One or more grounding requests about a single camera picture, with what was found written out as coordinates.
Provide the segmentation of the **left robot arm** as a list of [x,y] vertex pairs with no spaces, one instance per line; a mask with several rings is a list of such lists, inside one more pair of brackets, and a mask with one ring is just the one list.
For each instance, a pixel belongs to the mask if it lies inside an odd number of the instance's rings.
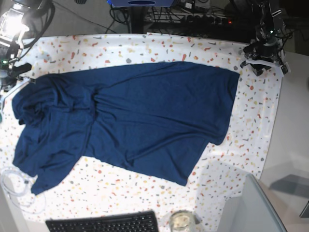
[[290,38],[285,35],[285,24],[276,0],[253,0],[252,11],[256,19],[255,39],[243,48],[244,66],[248,64],[282,66],[284,45]]

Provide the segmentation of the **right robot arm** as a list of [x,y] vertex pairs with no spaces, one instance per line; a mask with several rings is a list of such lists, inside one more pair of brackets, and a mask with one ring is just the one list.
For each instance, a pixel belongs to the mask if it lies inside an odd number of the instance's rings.
[[[50,26],[56,8],[51,0],[14,0],[10,9],[0,17],[0,89],[8,92],[19,76],[29,72],[29,63],[16,66]],[[45,16],[45,22],[34,39],[25,44],[23,38],[35,18]]]

